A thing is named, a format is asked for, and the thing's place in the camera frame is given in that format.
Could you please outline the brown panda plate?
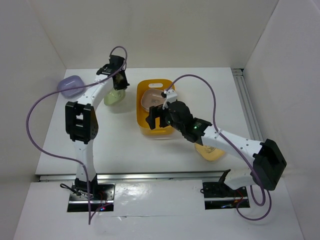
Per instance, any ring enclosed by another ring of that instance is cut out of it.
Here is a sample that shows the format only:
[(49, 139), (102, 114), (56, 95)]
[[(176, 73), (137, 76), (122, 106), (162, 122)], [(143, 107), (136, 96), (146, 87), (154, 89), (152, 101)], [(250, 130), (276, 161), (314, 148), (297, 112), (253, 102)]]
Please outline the brown panda plate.
[(149, 88), (146, 90), (141, 98), (140, 104), (142, 108), (149, 112), (150, 107), (156, 107), (162, 105), (165, 101), (165, 98), (162, 96), (163, 90), (156, 88)]

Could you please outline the green panda plate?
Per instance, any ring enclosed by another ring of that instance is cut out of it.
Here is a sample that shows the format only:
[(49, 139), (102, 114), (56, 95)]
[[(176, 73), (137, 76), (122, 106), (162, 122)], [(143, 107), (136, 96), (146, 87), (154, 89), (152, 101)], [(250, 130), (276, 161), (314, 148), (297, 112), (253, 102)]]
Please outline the green panda plate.
[(103, 99), (103, 102), (106, 106), (112, 106), (121, 102), (126, 96), (126, 91), (124, 89), (115, 90), (112, 89), (107, 93)]

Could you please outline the lavender plate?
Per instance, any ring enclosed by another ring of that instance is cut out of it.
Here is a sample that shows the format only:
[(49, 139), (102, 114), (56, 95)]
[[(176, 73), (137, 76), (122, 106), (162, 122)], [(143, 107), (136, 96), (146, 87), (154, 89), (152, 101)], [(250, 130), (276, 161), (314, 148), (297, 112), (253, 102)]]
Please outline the lavender plate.
[(72, 75), (61, 80), (57, 85), (59, 91), (66, 99), (74, 98), (85, 91), (85, 84), (80, 76)]

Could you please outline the yellow panda plate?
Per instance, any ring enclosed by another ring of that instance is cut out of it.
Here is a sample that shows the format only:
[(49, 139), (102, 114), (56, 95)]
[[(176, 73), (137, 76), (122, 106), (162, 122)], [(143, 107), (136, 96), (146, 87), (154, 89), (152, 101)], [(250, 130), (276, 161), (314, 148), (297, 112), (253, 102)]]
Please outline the yellow panda plate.
[(200, 145), (198, 143), (195, 143), (194, 146), (200, 156), (209, 162), (215, 162), (225, 155), (223, 150), (212, 146)]

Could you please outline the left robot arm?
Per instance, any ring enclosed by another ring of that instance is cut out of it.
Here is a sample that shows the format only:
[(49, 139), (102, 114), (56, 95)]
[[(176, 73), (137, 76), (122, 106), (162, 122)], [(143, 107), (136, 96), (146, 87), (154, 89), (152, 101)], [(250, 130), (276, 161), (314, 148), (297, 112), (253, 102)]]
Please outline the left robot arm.
[(84, 94), (65, 105), (65, 130), (73, 142), (75, 159), (80, 162), (76, 170), (75, 190), (88, 200), (99, 193), (93, 158), (93, 143), (99, 130), (96, 109), (108, 93), (128, 88), (125, 65), (124, 57), (111, 55), (109, 63), (96, 72), (94, 82)]

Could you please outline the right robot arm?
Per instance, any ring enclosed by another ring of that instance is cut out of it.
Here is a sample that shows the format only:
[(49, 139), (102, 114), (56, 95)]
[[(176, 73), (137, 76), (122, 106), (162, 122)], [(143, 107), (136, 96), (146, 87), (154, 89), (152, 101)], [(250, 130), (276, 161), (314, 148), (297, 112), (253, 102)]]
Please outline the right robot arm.
[(243, 160), (247, 168), (226, 170), (220, 178), (218, 190), (223, 196), (250, 185), (273, 191), (287, 166), (275, 141), (251, 140), (215, 127), (209, 121), (193, 117), (182, 101), (170, 103), (166, 108), (162, 105), (150, 107), (146, 122), (152, 130), (171, 126), (191, 143), (220, 149)]

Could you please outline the aluminium rail front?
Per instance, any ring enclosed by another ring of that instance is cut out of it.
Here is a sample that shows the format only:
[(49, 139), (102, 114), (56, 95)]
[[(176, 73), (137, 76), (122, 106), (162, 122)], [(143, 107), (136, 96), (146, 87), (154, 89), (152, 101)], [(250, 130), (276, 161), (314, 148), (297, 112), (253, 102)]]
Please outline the aluminium rail front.
[(219, 179), (224, 171), (142, 172), (98, 174), (99, 182)]

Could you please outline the aluminium rail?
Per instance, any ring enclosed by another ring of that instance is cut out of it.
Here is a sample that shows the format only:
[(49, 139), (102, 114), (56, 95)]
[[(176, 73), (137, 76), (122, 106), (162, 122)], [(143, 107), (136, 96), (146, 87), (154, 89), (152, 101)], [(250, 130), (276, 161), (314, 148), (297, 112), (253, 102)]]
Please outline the aluminium rail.
[(224, 171), (142, 172), (98, 174), (99, 182), (219, 179)]
[(242, 68), (232, 68), (231, 72), (238, 92), (249, 135), (254, 140), (263, 141), (263, 135), (260, 130), (255, 110), (253, 108), (247, 84), (245, 82), (244, 70)]

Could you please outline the aluminium rail right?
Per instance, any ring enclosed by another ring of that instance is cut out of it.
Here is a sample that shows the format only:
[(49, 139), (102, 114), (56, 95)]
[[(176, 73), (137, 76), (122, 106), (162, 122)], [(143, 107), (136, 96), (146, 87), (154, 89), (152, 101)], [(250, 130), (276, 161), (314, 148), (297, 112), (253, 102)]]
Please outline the aluminium rail right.
[(254, 140), (263, 141), (263, 135), (260, 130), (255, 110), (253, 108), (247, 84), (245, 82), (244, 70), (242, 68), (232, 68), (231, 72), (238, 92), (249, 135)]

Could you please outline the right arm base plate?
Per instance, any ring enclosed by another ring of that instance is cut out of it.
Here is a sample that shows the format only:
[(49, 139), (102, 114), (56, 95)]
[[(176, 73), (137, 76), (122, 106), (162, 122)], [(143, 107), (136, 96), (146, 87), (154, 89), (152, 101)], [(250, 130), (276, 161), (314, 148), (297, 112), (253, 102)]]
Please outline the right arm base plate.
[(245, 187), (233, 190), (224, 183), (203, 182), (200, 192), (204, 197), (205, 210), (224, 210), (250, 208), (248, 192)]

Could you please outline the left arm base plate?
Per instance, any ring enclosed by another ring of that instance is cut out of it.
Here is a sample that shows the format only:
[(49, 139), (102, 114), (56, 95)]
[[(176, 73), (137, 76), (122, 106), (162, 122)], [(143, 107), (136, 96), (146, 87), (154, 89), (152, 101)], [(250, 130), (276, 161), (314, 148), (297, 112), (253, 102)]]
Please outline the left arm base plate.
[(116, 190), (116, 185), (114, 183), (98, 184), (94, 194), (88, 194), (82, 190), (76, 190), (74, 184), (67, 189), (71, 189), (67, 205), (68, 213), (88, 212), (88, 200), (90, 200), (92, 212), (114, 211), (114, 197)]

